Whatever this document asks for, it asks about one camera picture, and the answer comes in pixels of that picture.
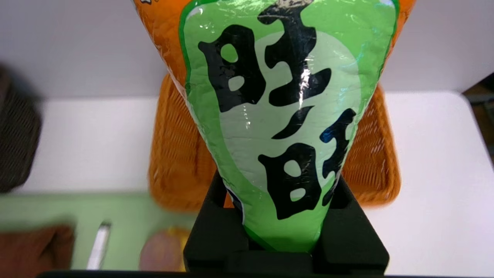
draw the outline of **dark woven basket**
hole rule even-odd
[[[40,129],[33,102],[17,93],[7,72],[0,68],[0,193],[26,182]]]

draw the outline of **plastic wrapper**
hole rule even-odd
[[[398,0],[135,0],[249,236],[319,238]]]

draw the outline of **white wall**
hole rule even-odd
[[[494,0],[417,0],[381,81],[463,92],[494,72]]]
[[[129,0],[0,0],[0,62],[49,97],[157,95],[165,75]]]
[[[494,71],[494,0],[418,0],[382,82],[463,91]],[[127,0],[0,1],[0,62],[43,96],[157,95],[165,67]]]

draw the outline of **wicker basket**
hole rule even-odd
[[[363,206],[389,203],[400,192],[400,171],[381,86],[359,122],[342,176]]]
[[[0,193],[26,182],[40,128],[40,116],[33,103],[16,92],[0,68]]]
[[[392,201],[400,189],[384,96],[378,88],[359,123],[343,176],[361,205]],[[150,191],[164,208],[198,211],[216,165],[170,76],[163,80],[149,167]],[[227,198],[227,207],[232,207]]]

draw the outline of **orange woven basket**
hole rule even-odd
[[[400,171],[381,86],[359,122],[342,176],[360,205],[386,204],[400,192]]]
[[[415,0],[400,0],[391,53]],[[216,165],[170,75],[162,83],[149,167],[150,191],[163,208],[198,211]],[[400,174],[381,87],[377,87],[359,123],[342,171],[361,205],[392,201]],[[226,207],[233,207],[229,198]]]

